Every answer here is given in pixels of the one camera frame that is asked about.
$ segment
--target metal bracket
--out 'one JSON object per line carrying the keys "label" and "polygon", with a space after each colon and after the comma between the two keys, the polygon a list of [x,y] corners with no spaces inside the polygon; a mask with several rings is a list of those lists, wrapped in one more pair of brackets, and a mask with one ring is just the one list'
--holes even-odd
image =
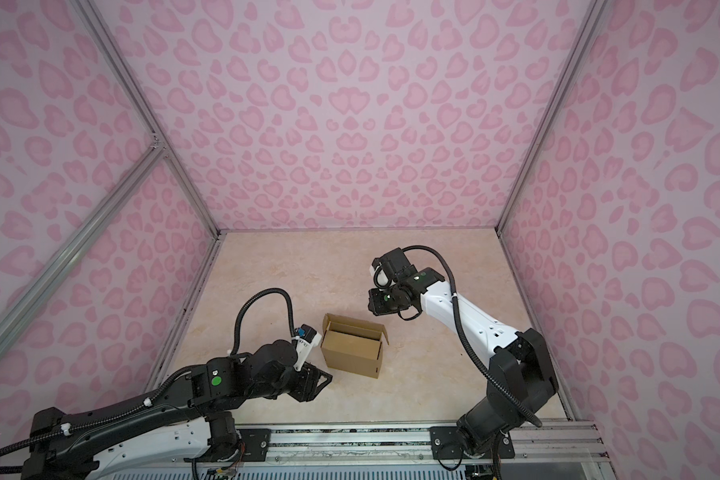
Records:
{"label": "metal bracket", "polygon": [[[461,451],[461,434],[457,427],[430,427],[430,446],[432,447],[432,458],[435,460],[459,460],[466,455]],[[514,458],[514,447],[512,438],[507,434],[499,445],[499,456],[502,458]],[[490,453],[480,458],[490,460]]]}
{"label": "metal bracket", "polygon": [[269,451],[269,438],[272,430],[268,428],[244,428],[240,430],[240,440],[246,445],[242,456],[244,462],[264,462]]}

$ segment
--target cardboard box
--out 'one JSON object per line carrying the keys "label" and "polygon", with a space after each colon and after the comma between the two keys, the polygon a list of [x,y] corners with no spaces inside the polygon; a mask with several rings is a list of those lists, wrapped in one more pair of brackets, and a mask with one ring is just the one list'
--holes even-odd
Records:
{"label": "cardboard box", "polygon": [[329,369],[377,379],[382,368],[382,335],[389,345],[384,325],[327,313],[322,320],[320,350]]}

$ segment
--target heart pattern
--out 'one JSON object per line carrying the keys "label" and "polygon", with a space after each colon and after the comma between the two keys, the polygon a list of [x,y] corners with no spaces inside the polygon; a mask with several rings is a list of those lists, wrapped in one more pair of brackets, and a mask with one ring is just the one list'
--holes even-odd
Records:
{"label": "heart pattern", "polygon": [[98,2],[221,227],[494,226],[588,2],[426,4]]}
{"label": "heart pattern", "polygon": [[720,478],[720,2],[615,2],[507,233],[619,478]]}
{"label": "heart pattern", "polygon": [[28,437],[43,408],[140,393],[209,240],[160,162],[0,361],[0,446]]}
{"label": "heart pattern", "polygon": [[149,143],[65,2],[0,2],[0,314]]}

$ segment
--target box flap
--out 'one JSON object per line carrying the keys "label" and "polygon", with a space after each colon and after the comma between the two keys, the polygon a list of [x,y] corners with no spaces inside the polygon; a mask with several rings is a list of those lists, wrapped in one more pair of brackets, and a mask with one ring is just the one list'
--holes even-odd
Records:
{"label": "box flap", "polygon": [[[334,324],[337,326],[337,328],[328,328],[330,324]],[[327,313],[325,317],[322,319],[322,331],[325,334],[328,330],[334,330],[334,331],[342,331],[344,333],[348,333],[350,335],[356,335],[356,336],[362,336],[365,338],[377,338],[378,340],[381,339],[381,335],[379,336],[370,336],[370,332],[379,332],[384,335],[384,338],[387,341],[387,345],[389,345],[389,335],[387,335],[387,327],[382,325],[381,323],[376,322],[369,322],[367,320],[360,320],[360,319],[354,319],[349,316],[342,316],[342,315],[336,315],[335,313]]]}
{"label": "box flap", "polygon": [[360,336],[328,331],[322,341],[324,350],[345,353],[364,359],[378,359],[382,344],[378,340],[365,339]]}

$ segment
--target brown box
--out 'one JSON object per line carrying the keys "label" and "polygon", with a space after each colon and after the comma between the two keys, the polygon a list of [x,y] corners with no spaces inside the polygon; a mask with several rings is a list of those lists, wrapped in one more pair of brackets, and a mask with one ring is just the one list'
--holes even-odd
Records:
{"label": "brown box", "polygon": [[382,335],[389,345],[384,325],[327,313],[322,320],[320,350],[329,369],[377,379],[382,368]]}

